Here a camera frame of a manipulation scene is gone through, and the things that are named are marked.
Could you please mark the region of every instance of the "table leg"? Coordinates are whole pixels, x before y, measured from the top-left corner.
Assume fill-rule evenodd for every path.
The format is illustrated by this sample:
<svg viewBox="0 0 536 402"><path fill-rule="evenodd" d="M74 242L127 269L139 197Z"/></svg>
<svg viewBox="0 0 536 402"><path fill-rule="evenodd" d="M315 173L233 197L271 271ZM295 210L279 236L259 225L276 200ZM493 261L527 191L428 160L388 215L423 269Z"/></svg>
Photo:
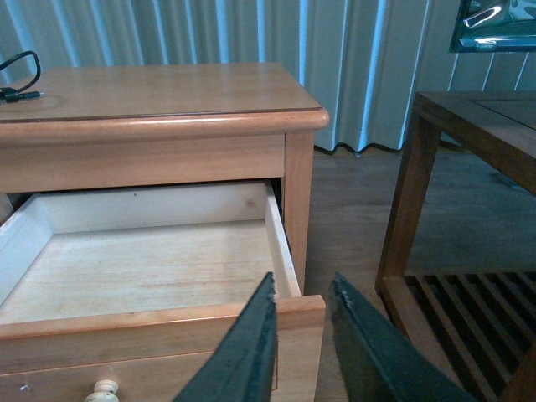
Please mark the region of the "table leg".
<svg viewBox="0 0 536 402"><path fill-rule="evenodd" d="M385 277L405 273L440 138L436 126L412 113L376 277L378 293Z"/></svg>
<svg viewBox="0 0 536 402"><path fill-rule="evenodd" d="M286 134L283 223L301 293L305 281L314 132Z"/></svg>

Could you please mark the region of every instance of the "wooden tabletop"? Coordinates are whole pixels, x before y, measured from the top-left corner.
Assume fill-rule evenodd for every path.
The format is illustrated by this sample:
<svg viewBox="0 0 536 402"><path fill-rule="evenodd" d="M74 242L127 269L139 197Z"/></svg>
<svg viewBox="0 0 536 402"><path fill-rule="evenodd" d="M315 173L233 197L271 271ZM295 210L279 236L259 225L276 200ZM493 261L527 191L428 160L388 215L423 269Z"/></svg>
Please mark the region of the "wooden tabletop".
<svg viewBox="0 0 536 402"><path fill-rule="evenodd" d="M32 90L44 95L0 104L0 147L264 136L329 122L275 63L63 68Z"/></svg>
<svg viewBox="0 0 536 402"><path fill-rule="evenodd" d="M0 105L0 122L322 109L276 63L62 68L32 90L44 95Z"/></svg>
<svg viewBox="0 0 536 402"><path fill-rule="evenodd" d="M536 195L536 91L425 92L414 111Z"/></svg>

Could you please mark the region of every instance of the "wooden floor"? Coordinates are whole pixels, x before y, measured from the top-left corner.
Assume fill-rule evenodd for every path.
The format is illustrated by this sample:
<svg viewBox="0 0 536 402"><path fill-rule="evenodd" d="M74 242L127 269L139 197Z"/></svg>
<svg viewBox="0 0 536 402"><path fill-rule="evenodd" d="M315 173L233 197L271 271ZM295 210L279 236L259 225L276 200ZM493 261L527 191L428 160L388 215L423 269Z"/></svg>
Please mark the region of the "wooden floor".
<svg viewBox="0 0 536 402"><path fill-rule="evenodd" d="M401 155L370 148L315 152L306 294L343 273L380 311L374 280ZM536 268L536 198L460 148L438 153L410 257L412 273ZM316 401L346 401L329 313Z"/></svg>

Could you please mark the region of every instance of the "drawer front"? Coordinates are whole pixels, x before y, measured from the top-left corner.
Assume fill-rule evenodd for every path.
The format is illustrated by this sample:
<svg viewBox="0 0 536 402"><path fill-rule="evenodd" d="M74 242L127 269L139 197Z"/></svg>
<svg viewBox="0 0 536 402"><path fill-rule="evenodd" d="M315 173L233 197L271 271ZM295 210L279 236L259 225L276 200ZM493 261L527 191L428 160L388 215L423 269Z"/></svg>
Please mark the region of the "drawer front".
<svg viewBox="0 0 536 402"><path fill-rule="evenodd" d="M284 134L0 147L0 193L280 178L284 161Z"/></svg>
<svg viewBox="0 0 536 402"><path fill-rule="evenodd" d="M277 307L278 361L272 400L313 401L324 323L325 306L322 298L306 296L284 299L277 302ZM217 327L218 320L211 324L212 328ZM21 402L83 401L92 392L96 381L113 379L119 384L117 395L121 402L169 402L211 354L196 352L199 349L198 337L204 334L200 329L196 331L185 323L182 331L172 335L172 338L182 340L180 355L4 374L0 375L0 394L6 400ZM103 336L100 340L96 339L95 343L105 343L106 335ZM214 336L218 339L222 337L223 333ZM125 350L130 349L132 357L143 353L143 344L148 349L158 348L154 344L158 342L156 339L141 340L136 335L129 338L130 341L123 339L122 342ZM121 347L117 343L108 345Z"/></svg>

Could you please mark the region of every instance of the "wooden side table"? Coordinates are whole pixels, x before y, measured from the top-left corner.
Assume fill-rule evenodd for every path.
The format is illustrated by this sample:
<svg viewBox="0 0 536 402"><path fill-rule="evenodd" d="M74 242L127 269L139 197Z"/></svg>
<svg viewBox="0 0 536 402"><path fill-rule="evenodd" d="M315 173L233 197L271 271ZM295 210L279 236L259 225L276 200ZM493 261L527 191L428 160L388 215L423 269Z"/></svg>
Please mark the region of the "wooden side table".
<svg viewBox="0 0 536 402"><path fill-rule="evenodd" d="M451 362L456 362L461 383L486 400L494 400L497 394L501 394L501 388L504 388L500 385L502 381L509 381L509 384L500 400L536 399L536 334L526 322L515 317L518 314L511 308L512 304L522 306L527 301L516 284L524 284L521 285L523 289L534 293L533 276L498 274L468 278L460 274L408 277L405 270L441 133L448 134L536 195L535 111L534 92L420 93L415 96L376 281L377 291L397 327L455 381L458 378L452 371ZM512 293L512 299L506 300L494 291L499 287ZM415 289L419 292L419 301L414 296ZM470 301L473 307L476 306L482 322L488 322L492 330L479 329L480 321L473 319L463 301ZM495 318L494 313L502 310L507 314L499 314L500 318ZM470 328L469 332L459 333L452 314ZM439 328L439 338L443 339L445 351L432 332L429 320ZM520 345L516 345L516 341L500 329L503 324L509 325L510 321L514 331L523 334L520 338L524 340L519 341ZM504 363L492 350L495 347L491 345L492 337L500 338L499 345L511 348L513 354L517 354L516 358L523 360L514 374L504 368ZM469 342L475 340L476 348L482 351L481 360L474 358L468 350L467 339Z"/></svg>
<svg viewBox="0 0 536 402"><path fill-rule="evenodd" d="M0 230L0 271L8 278L0 286L7 297L0 304L17 315L0 322L0 393L11 400L84 400L95 382L113 380L120 400L170 400L215 350L244 305L240 293L261 270L277 278L272 399L312 401L325 304L320 296L303 296L302 288L313 141L328 122L327 112L278 64L58 69L44 73L35 90L45 95L0 105L0 194L99 191L43 194L59 200L57 214L43 213L49 207L39 201L31 204L41 197L35 195ZM267 178L281 180L286 236ZM178 183L202 185L162 186ZM69 208L67 198L75 201ZM89 220L67 229L68 239L82 231L91 239L125 232L151 240L96 247L87 264L76 240L69 247L74 254L62 260L63 272L80 275L62 281L48 274L60 264L45 261L38 264L45 282L36 281L36 296L17 299L32 289L24 279L47 254L45 246L64 239L64 231L51 224L56 218L75 225ZM125 226L130 220L134 224ZM204 233L183 232L183 226ZM240 229L246 227L255 231ZM159 228L176 230L171 245L152 237ZM180 245L182 240L191 243ZM101 264L100 256L92 260L95 255L116 257ZM145 256L150 261L138 266L139 276L131 268ZM99 275L96 265L103 270ZM101 277L110 291L92 285ZM47 284L66 298L41 291ZM80 299L80 288L101 294ZM136 289L138 296L131 296ZM171 295L169 302L148 306L164 302L163 292ZM102 303L108 296L113 300ZM41 314L41 301L59 299L59 308ZM125 307L127 300L136 305Z"/></svg>
<svg viewBox="0 0 536 402"><path fill-rule="evenodd" d="M303 291L314 134L328 114L278 64L57 69L0 105L0 193L282 179Z"/></svg>

